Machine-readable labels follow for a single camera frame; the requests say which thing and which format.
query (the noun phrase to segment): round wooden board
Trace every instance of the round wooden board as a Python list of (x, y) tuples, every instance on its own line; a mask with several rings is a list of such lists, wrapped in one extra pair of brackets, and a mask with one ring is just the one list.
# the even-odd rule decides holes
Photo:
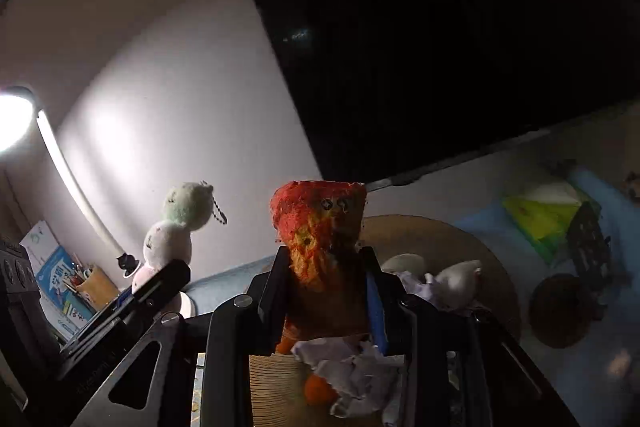
[(479, 259), (482, 279), (478, 301), (514, 336), (520, 338), (518, 296), (507, 270), (479, 239), (442, 221), (427, 217), (365, 217), (359, 244), (372, 247), (380, 264), (399, 253), (416, 253), (424, 259), (426, 271), (438, 272), (462, 261)]

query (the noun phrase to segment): blue book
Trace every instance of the blue book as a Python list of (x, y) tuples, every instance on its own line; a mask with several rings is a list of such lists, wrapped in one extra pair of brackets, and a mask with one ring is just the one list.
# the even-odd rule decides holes
[(36, 280), (47, 299), (75, 325), (82, 328), (91, 319), (93, 313), (64, 283), (64, 280), (74, 273), (71, 263), (71, 257), (66, 250), (58, 247), (40, 268)]

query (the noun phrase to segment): pen holder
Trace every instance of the pen holder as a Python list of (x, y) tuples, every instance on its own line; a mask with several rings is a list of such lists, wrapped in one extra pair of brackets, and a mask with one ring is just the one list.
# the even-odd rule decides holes
[(94, 266), (91, 275), (81, 285), (76, 286), (76, 289), (81, 295), (89, 297), (96, 311), (100, 311), (118, 295), (118, 289), (99, 266)]

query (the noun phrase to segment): orange knitted toy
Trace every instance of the orange knitted toy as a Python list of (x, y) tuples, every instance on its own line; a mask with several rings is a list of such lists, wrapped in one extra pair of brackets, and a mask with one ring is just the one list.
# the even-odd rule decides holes
[(283, 342), (367, 333), (364, 269), (355, 250), (366, 199), (362, 184), (305, 181), (279, 188), (273, 226), (294, 274)]
[(309, 405), (325, 405), (338, 399), (338, 393), (318, 375), (309, 375), (305, 382), (305, 399)]

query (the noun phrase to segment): keychain chain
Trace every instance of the keychain chain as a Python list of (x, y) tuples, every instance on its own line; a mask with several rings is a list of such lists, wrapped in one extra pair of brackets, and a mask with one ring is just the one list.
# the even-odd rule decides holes
[(214, 204), (214, 206), (215, 206), (216, 210), (218, 211), (218, 213), (220, 214), (220, 217), (216, 216), (216, 213), (215, 213), (215, 212), (212, 212), (212, 213), (211, 213), (211, 215), (213, 216), (213, 218), (214, 218), (217, 222), (221, 223), (222, 225), (226, 225), (226, 222), (227, 222), (227, 221), (226, 221), (225, 213), (224, 213), (222, 210), (220, 210), (220, 207), (219, 207), (219, 206), (218, 206), (218, 204), (216, 203), (216, 198), (214, 198), (214, 197), (212, 196), (212, 197), (211, 197), (211, 199), (213, 200), (213, 204)]

